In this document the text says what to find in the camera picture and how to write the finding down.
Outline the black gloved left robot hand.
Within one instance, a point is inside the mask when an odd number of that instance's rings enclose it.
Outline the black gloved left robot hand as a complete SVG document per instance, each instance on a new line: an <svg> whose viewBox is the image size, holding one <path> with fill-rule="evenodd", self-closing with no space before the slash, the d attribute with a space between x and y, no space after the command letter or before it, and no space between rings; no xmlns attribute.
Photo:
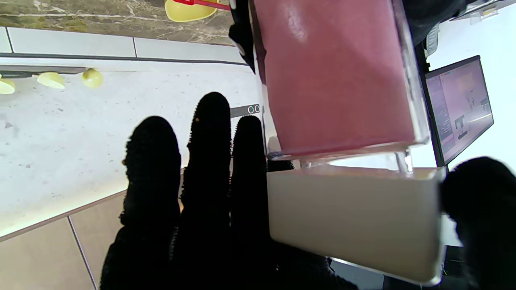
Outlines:
<svg viewBox="0 0 516 290"><path fill-rule="evenodd" d="M472 0L404 0L412 42L420 44L438 23L456 17L466 11ZM229 38L234 42L242 59L255 72L253 34L247 0L231 0L230 9L234 23Z"/></svg>

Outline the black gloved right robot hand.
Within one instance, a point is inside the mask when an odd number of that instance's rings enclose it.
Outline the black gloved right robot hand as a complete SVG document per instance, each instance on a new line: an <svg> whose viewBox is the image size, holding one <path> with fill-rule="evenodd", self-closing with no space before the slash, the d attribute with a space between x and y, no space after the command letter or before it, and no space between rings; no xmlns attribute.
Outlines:
<svg viewBox="0 0 516 290"><path fill-rule="evenodd" d="M355 290L325 257L273 242L260 120L245 116L231 140L230 105L211 92L198 103L181 156L171 125L144 119L127 143L129 185L122 228L110 245L101 290ZM441 185L456 222L470 290L515 288L515 176L498 160L459 164Z"/></svg>

